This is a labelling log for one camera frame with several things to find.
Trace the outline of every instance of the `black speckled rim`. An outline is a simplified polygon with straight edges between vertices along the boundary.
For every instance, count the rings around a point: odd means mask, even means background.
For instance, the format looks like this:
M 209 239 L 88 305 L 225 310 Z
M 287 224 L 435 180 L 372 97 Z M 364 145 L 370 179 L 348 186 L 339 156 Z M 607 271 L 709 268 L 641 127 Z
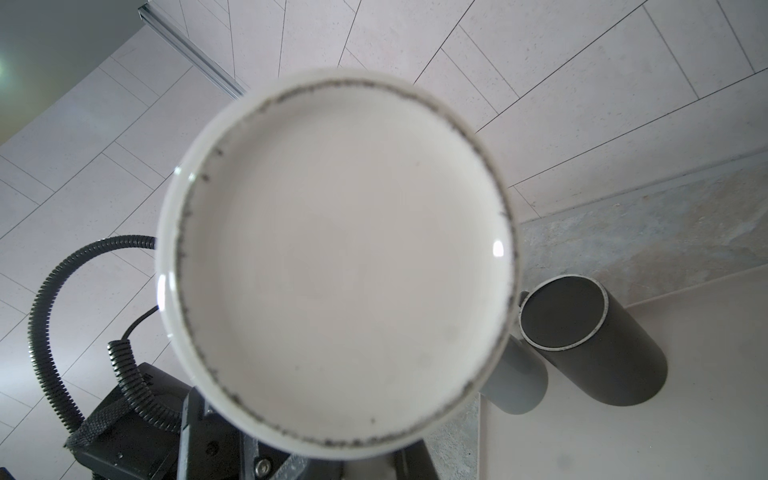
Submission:
M 245 405 L 245 403 L 240 398 L 237 392 L 230 391 L 226 386 L 224 386 L 219 381 L 217 371 L 215 370 L 215 368 L 212 368 L 207 364 L 206 356 L 204 352 L 197 345 L 197 342 L 195 341 L 194 328 L 192 327 L 189 321 L 189 310 L 186 307 L 186 304 L 184 302 L 184 295 L 182 294 L 180 289 L 177 289 L 175 294 L 178 296 L 184 328 L 191 340 L 191 343 L 194 347 L 194 350 L 198 358 L 200 359 L 203 366 L 205 367 L 207 374 L 214 381 L 218 389 L 233 404 L 237 405 L 237 407 L 241 411 L 247 412 L 247 414 L 251 417 L 252 420 L 254 420 L 257 423 L 268 426 L 274 432 L 278 432 L 281 436 L 289 437 L 289 438 L 298 440 L 299 442 L 314 444 L 326 451 L 365 449 L 366 447 L 376 447 L 379 445 L 391 445 L 392 446 L 391 449 L 396 449 L 406 445 L 408 441 L 412 441 L 414 438 L 418 438 L 418 436 L 415 437 L 415 435 L 421 432 L 424 432 L 429 426 L 436 424 L 437 421 L 440 420 L 440 418 L 448 415 L 452 410 L 457 409 L 464 402 L 468 401 L 471 398 L 472 393 L 476 392 L 482 386 L 482 383 L 488 378 L 493 368 L 495 368 L 495 364 L 497 363 L 498 358 L 502 354 L 504 346 L 508 341 L 508 336 L 510 333 L 511 323 L 512 323 L 511 320 L 514 318 L 513 314 L 514 314 L 514 311 L 516 311 L 517 309 L 517 303 L 515 299 L 518 297 L 519 285 L 520 285 L 520 266 L 519 266 L 520 261 L 519 261 L 519 252 L 518 252 L 519 251 L 518 235 L 517 235 L 515 222 L 512 221 L 511 212 L 513 210 L 511 208 L 511 204 L 509 202 L 508 197 L 505 194 L 505 188 L 502 186 L 499 180 L 500 176 L 496 173 L 492 165 L 488 152 L 482 145 L 480 145 L 474 133 L 472 133 L 468 129 L 468 127 L 458 119 L 458 117 L 456 117 L 447 107 L 442 105 L 439 101 L 432 98 L 429 94 L 426 94 L 425 92 L 422 93 L 421 91 L 419 91 L 418 89 L 415 89 L 414 87 L 411 87 L 413 91 L 408 91 L 406 89 L 397 87 L 396 83 L 399 83 L 399 81 L 392 80 L 392 83 L 388 83 L 383 80 L 374 80 L 371 78 L 355 78 L 355 75 L 349 71 L 347 72 L 347 74 L 351 74 L 350 75 L 351 78 L 344 78 L 343 73 L 344 71 L 339 71 L 339 76 L 341 76 L 341 78 L 321 78 L 315 83 L 294 85 L 292 88 L 285 90 L 284 92 L 276 96 L 272 96 L 264 99 L 249 114 L 244 115 L 239 121 L 233 122 L 231 126 L 224 132 L 224 134 L 218 138 L 218 140 L 215 142 L 214 147 L 210 149 L 207 155 L 205 155 L 205 158 L 202 161 L 202 163 L 200 163 L 200 168 L 198 169 L 198 171 L 202 170 L 202 167 L 209 161 L 209 159 L 213 157 L 222 157 L 224 155 L 224 151 L 223 151 L 223 149 L 225 148 L 224 145 L 226 144 L 227 138 L 232 133 L 233 127 L 235 125 L 247 123 L 253 117 L 260 114 L 267 113 L 272 106 L 278 105 L 284 101 L 287 101 L 291 98 L 295 98 L 302 94 L 311 94 L 314 91 L 327 89 L 327 88 L 375 88 L 382 91 L 387 91 L 391 94 L 395 94 L 401 98 L 405 98 L 406 100 L 416 101 L 421 105 L 426 106 L 429 110 L 431 110 L 432 112 L 434 112 L 435 114 L 443 118 L 445 121 L 447 121 L 453 127 L 453 129 L 457 133 L 459 133 L 468 144 L 472 146 L 473 151 L 477 154 L 479 159 L 482 160 L 490 177 L 493 179 L 497 193 L 500 196 L 502 205 L 505 208 L 505 211 L 500 212 L 500 214 L 505 218 L 505 223 L 507 225 L 508 231 L 510 233 L 510 239 L 511 239 L 511 247 L 512 247 L 511 249 L 512 255 L 510 256 L 511 274 L 512 274 L 511 286 L 510 286 L 510 293 L 508 297 L 508 305 L 505 311 L 506 319 L 504 322 L 501 322 L 502 324 L 501 331 L 498 334 L 498 337 L 494 343 L 494 346 L 492 347 L 492 350 L 488 353 L 488 358 L 485 361 L 483 367 L 480 368 L 480 370 L 472 377 L 472 379 L 467 381 L 462 391 L 455 398 L 451 399 L 449 402 L 444 404 L 444 406 L 438 409 L 436 412 L 422 419 L 420 422 L 416 423 L 415 425 L 413 425 L 408 429 L 404 429 L 399 432 L 393 432 L 388 435 L 373 436 L 365 439 L 320 439 L 320 438 L 309 437 L 309 436 L 302 435 L 299 432 L 294 432 L 290 429 L 286 429 L 281 425 L 266 419 L 263 415 L 259 414 L 258 412 L 253 411 L 249 406 Z M 179 216 L 179 220 L 178 220 L 178 227 L 177 227 L 178 234 L 175 238 L 175 243 L 174 243 L 175 258 L 173 259 L 174 260 L 173 267 L 174 267 L 174 274 L 177 279 L 180 279 L 181 275 L 183 274 L 184 258 L 186 256 L 184 252 L 184 231 L 186 230 L 187 220 L 192 214 L 192 212 L 190 211 L 189 203 L 190 203 L 190 199 L 194 195 L 195 188 L 200 184 L 201 181 L 208 182 L 209 181 L 208 176 L 206 174 L 201 174 L 197 176 L 194 179 L 194 181 L 192 181 L 192 184 L 189 186 L 186 194 L 184 195 L 184 203 L 183 203 L 181 215 Z

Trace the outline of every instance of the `metal profile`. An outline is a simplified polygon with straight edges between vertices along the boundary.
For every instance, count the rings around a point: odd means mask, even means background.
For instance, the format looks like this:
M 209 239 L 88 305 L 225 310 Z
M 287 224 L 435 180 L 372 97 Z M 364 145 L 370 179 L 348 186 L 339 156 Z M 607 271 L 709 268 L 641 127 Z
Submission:
M 145 3 L 139 7 L 139 16 L 176 51 L 181 53 L 192 65 L 214 85 L 221 88 L 232 98 L 238 99 L 245 95 L 245 89 L 234 78 L 228 75 L 215 61 L 208 58 L 198 47 L 174 27 L 151 4 Z

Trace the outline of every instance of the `screw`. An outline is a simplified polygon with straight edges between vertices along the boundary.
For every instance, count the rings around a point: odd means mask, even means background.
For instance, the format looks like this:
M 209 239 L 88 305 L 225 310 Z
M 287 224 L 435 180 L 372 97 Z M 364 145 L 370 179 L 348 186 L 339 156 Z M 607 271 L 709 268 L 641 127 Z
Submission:
M 253 466 L 253 472 L 256 473 L 256 478 L 264 478 L 272 471 L 272 462 L 268 458 L 262 458 L 256 461 Z
M 208 445 L 205 446 L 205 455 L 208 455 L 209 457 L 216 455 L 218 452 L 219 442 L 216 442 L 215 440 L 213 442 L 209 442 Z

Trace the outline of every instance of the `black cable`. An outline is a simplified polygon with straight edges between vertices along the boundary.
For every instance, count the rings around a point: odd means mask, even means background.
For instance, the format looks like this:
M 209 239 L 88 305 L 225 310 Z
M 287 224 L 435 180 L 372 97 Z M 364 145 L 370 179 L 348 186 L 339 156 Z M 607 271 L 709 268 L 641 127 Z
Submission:
M 28 328 L 29 355 L 32 360 L 32 368 L 45 398 L 51 403 L 56 415 L 70 433 L 75 432 L 80 427 L 83 422 L 83 415 L 72 397 L 69 396 L 67 388 L 61 381 L 61 376 L 58 374 L 56 364 L 53 362 L 48 332 L 53 303 L 64 286 L 64 282 L 86 262 L 112 250 L 132 247 L 154 249 L 154 237 L 120 235 L 82 247 L 48 274 L 48 278 L 43 282 L 32 304 Z
M 147 312 L 144 315 L 142 315 L 142 316 L 138 317 L 136 320 L 134 320 L 134 322 L 131 324 L 131 326 L 129 326 L 128 329 L 125 330 L 125 333 L 123 333 L 123 337 L 121 339 L 122 340 L 127 340 L 128 336 L 134 331 L 134 329 L 139 325 L 139 323 L 145 321 L 149 315 L 157 312 L 159 309 L 160 309 L 160 307 L 155 305 L 152 308 L 150 308 L 149 310 L 147 310 Z
M 118 378 L 118 386 L 131 408 L 150 425 L 166 432 L 181 432 L 181 412 L 158 401 L 144 381 L 136 365 L 130 340 L 113 340 L 107 344 L 109 360 Z

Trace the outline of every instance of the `gray cylinder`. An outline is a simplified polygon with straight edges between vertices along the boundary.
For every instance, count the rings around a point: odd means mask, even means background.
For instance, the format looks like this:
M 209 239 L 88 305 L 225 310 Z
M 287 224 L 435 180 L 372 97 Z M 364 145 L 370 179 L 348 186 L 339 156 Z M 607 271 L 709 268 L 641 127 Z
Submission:
M 537 286 L 520 312 L 523 337 L 593 399 L 645 402 L 667 379 L 661 348 L 597 281 L 562 275 Z
M 480 389 L 494 405 L 512 415 L 530 412 L 547 392 L 547 366 L 531 348 L 513 336 Z

